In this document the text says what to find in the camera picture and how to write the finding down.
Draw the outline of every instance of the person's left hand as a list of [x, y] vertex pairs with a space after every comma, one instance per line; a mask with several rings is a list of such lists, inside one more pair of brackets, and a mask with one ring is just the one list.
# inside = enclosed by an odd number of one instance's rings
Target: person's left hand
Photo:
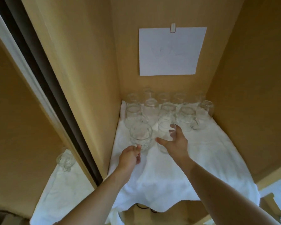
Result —
[[116, 168], [123, 175], [124, 182], [127, 183], [136, 164], [141, 162], [141, 145], [129, 146], [120, 155], [119, 165]]

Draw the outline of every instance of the white paper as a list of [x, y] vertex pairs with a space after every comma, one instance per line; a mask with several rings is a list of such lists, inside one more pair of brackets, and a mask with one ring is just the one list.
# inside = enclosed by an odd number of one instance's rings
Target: white paper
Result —
[[206, 29], [140, 28], [140, 76], [195, 74]]

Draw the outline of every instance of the forearm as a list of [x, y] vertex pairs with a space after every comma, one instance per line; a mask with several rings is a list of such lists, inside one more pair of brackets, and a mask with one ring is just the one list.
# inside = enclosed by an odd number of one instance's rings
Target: forearm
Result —
[[102, 225], [125, 184], [124, 175], [115, 170], [97, 189], [81, 201], [58, 225]]
[[177, 163], [216, 224], [278, 224], [234, 188], [187, 158]]

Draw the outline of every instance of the wooden partition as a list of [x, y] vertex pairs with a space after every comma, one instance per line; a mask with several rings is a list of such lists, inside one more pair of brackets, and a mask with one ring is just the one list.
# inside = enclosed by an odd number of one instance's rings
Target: wooden partition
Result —
[[0, 208], [30, 218], [63, 143], [0, 41]]
[[246, 0], [208, 90], [255, 181], [281, 167], [281, 0]]
[[103, 178], [120, 113], [110, 0], [22, 0]]
[[[111, 0], [121, 96], [155, 91], [206, 92], [244, 0]], [[195, 75], [139, 76], [139, 28], [207, 27]]]

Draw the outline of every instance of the person's right arm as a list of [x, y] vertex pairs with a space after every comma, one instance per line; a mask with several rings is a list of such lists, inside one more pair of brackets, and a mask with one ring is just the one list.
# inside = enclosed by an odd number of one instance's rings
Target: person's right arm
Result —
[[237, 190], [218, 179], [194, 162], [187, 152], [187, 139], [179, 126], [172, 134], [173, 141], [156, 138], [183, 170], [207, 212], [217, 225], [278, 225], [268, 213]]

